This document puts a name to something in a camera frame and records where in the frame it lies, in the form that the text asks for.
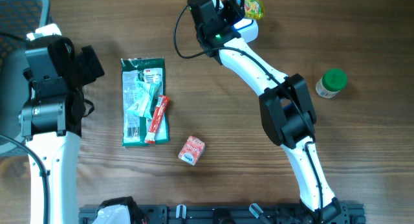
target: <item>chair backrest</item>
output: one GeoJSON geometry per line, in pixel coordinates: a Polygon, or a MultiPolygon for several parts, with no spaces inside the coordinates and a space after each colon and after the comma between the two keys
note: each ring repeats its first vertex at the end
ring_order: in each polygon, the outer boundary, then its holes
{"type": "MultiPolygon", "coordinates": [[[[49,10],[49,0],[0,0],[0,32],[26,39],[26,34],[48,24],[50,20],[49,10]]],[[[24,46],[25,44],[21,41],[0,36],[0,75],[6,57],[15,50],[24,48],[24,46]]],[[[23,141],[20,134],[9,137],[13,137],[19,142],[23,141]]],[[[23,150],[13,144],[0,140],[0,157],[24,154],[23,150]]]]}

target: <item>green bottle cap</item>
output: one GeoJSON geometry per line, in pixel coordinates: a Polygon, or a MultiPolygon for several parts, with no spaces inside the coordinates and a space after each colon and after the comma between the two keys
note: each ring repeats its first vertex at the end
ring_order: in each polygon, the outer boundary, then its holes
{"type": "Polygon", "coordinates": [[[322,77],[322,85],[332,92],[340,91],[347,85],[348,77],[341,69],[329,69],[322,77]]]}

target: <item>small jar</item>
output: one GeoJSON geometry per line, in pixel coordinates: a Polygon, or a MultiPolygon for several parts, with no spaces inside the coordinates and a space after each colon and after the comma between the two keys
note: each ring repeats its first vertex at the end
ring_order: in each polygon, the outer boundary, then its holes
{"type": "Polygon", "coordinates": [[[347,85],[348,77],[341,69],[329,69],[316,83],[316,92],[324,98],[332,98],[347,85]]]}

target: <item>red toothpaste tube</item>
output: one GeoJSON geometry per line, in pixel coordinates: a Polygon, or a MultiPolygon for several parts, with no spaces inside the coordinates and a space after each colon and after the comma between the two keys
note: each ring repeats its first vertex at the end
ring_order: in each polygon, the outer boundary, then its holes
{"type": "Polygon", "coordinates": [[[147,136],[145,137],[145,143],[148,143],[148,144],[155,143],[155,134],[157,134],[158,128],[160,127],[162,116],[164,112],[166,111],[168,101],[169,101],[168,96],[164,96],[164,95],[159,96],[157,106],[154,111],[153,120],[151,121],[151,125],[149,126],[147,136]]]}

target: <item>black mounting rail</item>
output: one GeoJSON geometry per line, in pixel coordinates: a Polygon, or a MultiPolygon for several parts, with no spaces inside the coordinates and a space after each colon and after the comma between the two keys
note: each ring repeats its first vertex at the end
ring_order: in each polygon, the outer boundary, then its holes
{"type": "MultiPolygon", "coordinates": [[[[362,204],[340,203],[341,213],[324,224],[365,224],[365,210],[362,204]]],[[[177,207],[166,205],[139,205],[149,224],[218,224],[243,223],[264,224],[249,211],[249,206],[186,207],[185,218],[177,217],[177,207]]],[[[271,224],[305,224],[303,207],[300,204],[263,206],[263,215],[271,224]]],[[[81,208],[79,224],[91,224],[97,217],[98,206],[81,208]]]]}

